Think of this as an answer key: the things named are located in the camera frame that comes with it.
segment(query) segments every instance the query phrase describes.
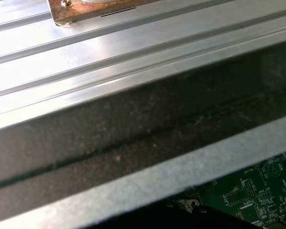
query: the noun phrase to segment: metal plate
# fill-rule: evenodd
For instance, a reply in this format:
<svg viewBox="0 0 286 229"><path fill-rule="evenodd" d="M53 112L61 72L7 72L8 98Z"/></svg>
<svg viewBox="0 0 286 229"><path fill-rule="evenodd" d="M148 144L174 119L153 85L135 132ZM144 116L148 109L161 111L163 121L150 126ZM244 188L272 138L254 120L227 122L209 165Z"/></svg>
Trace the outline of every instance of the metal plate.
<svg viewBox="0 0 286 229"><path fill-rule="evenodd" d="M286 0L161 0L70 28L45 5L0 1L0 129L286 41Z"/></svg>

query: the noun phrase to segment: electronic component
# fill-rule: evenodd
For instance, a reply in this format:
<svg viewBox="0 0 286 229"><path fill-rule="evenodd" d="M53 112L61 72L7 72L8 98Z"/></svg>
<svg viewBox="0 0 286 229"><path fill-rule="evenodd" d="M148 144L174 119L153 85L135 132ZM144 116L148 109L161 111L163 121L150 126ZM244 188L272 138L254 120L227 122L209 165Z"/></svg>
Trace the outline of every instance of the electronic component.
<svg viewBox="0 0 286 229"><path fill-rule="evenodd" d="M282 222L274 222L265 226L264 229L286 229L286 224Z"/></svg>
<svg viewBox="0 0 286 229"><path fill-rule="evenodd" d="M175 199L197 199L257 226L286 219L286 171L279 156L242 169Z"/></svg>
<svg viewBox="0 0 286 229"><path fill-rule="evenodd" d="M240 216L243 220L249 223L255 223L260 220L256 208L253 204L249 204L239 209Z"/></svg>

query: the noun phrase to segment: dusty metal surface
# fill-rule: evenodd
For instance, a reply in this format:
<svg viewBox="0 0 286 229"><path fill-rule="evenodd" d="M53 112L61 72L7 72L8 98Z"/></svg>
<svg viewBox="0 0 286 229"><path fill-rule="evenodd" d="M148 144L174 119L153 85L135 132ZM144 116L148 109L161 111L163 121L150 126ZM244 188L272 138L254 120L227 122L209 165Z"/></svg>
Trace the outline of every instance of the dusty metal surface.
<svg viewBox="0 0 286 229"><path fill-rule="evenodd" d="M92 3L82 0L48 0L52 17L58 26L131 9L155 1L159 0L120 0L107 3Z"/></svg>

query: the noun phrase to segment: motherboard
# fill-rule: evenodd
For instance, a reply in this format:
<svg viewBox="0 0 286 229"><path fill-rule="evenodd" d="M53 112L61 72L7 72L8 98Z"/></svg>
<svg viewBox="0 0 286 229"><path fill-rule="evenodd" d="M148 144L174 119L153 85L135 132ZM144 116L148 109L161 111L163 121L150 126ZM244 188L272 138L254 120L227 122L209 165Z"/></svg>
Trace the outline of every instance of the motherboard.
<svg viewBox="0 0 286 229"><path fill-rule="evenodd" d="M273 157L190 188L178 199L192 200L263 227L286 219L286 170L281 158Z"/></svg>

